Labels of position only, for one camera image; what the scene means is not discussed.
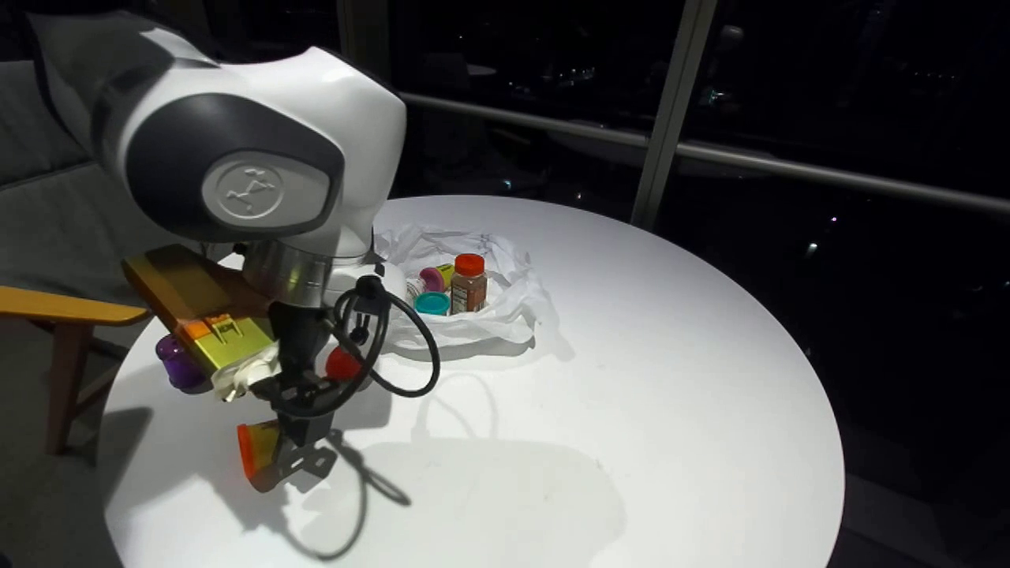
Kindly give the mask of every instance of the floor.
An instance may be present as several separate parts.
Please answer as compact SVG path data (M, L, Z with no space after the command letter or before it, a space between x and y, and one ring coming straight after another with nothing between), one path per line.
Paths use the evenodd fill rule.
M77 419L68 448L47 457L47 336L0 319L0 565L14 568L114 568L118 552L101 521L96 431L101 406ZM959 568L944 555L932 510L885 487L849 479L849 516L834 568Z

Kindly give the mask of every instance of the plastic bag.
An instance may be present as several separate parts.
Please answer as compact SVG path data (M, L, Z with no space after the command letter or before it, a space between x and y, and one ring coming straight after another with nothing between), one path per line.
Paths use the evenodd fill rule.
M407 304L422 292L422 270L450 266L457 254L484 255L487 307L480 313L422 315L440 348L484 341L532 343L555 331L555 313L532 276L529 255L504 236L402 227L378 235L375 254L407 276ZM407 352L422 348L421 336L396 336L390 341Z

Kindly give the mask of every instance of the white round table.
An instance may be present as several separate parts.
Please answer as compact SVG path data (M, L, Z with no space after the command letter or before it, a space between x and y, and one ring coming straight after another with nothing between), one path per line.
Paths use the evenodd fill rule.
M318 565L311 552L357 525L339 565L828 565L840 429L811 362L750 293L667 239L547 203L396 199L375 227L402 223L527 248L563 341L449 359L436 394L390 397L387 417L351 429L370 470L415 502L370 491L360 507L345 462L308 491L250 489L234 425L271 412L173 393L154 359L164 328L147 325L101 424L123 565Z

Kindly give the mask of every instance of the chair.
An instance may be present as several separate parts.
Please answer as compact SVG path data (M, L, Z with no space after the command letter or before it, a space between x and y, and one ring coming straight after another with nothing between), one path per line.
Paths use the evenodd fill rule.
M123 356L123 352L118 352L114 343L101 343L93 339L96 325L123 328L145 319L147 313L125 304L98 304L0 285L0 315L26 319L54 336L47 451L59 455L67 444L68 419L108 393L108 386L98 386L84 397L80 397L88 352Z

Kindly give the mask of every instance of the purple object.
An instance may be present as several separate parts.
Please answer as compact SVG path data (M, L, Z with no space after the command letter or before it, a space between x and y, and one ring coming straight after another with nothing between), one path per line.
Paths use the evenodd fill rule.
M189 356L186 352L179 348L176 339L164 336L157 343L154 343L154 354L157 359L164 362L167 369L167 381L186 394L197 394L197 393L207 393L213 381L207 381L207 372L202 372Z

